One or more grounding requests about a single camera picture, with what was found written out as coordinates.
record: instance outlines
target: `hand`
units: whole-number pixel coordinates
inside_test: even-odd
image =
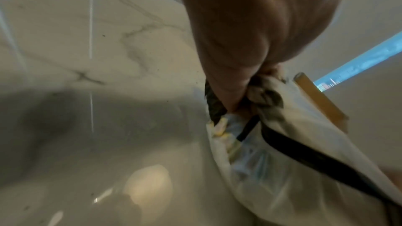
[[[340,0],[183,0],[206,78],[228,111],[250,78],[295,57]]]

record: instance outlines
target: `blue light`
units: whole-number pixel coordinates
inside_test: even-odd
[[[321,91],[345,81],[370,67],[402,52],[402,32],[364,52],[343,66],[316,80],[314,85]]]

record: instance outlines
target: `white marble surface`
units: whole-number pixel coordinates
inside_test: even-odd
[[[0,225],[253,224],[209,150],[181,4],[0,8]]]

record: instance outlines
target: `white plastic bag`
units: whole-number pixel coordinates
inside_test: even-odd
[[[279,94],[281,106],[260,107],[264,90]],[[370,180],[369,188],[374,185],[373,189],[388,197],[391,203],[402,204],[401,192],[300,93],[295,83],[264,77],[258,86],[249,88],[247,96],[259,105],[258,115],[268,128],[353,168]],[[261,134],[261,123],[240,142],[237,137],[249,121],[249,118],[225,114],[217,125],[208,123],[207,131],[223,178],[237,200],[259,218],[283,226],[402,223],[392,218],[383,200],[270,146]]]

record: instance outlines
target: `trash bag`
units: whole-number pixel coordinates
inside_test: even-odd
[[[206,82],[214,160],[237,200],[282,226],[401,226],[402,193],[290,81],[254,77],[227,113]]]

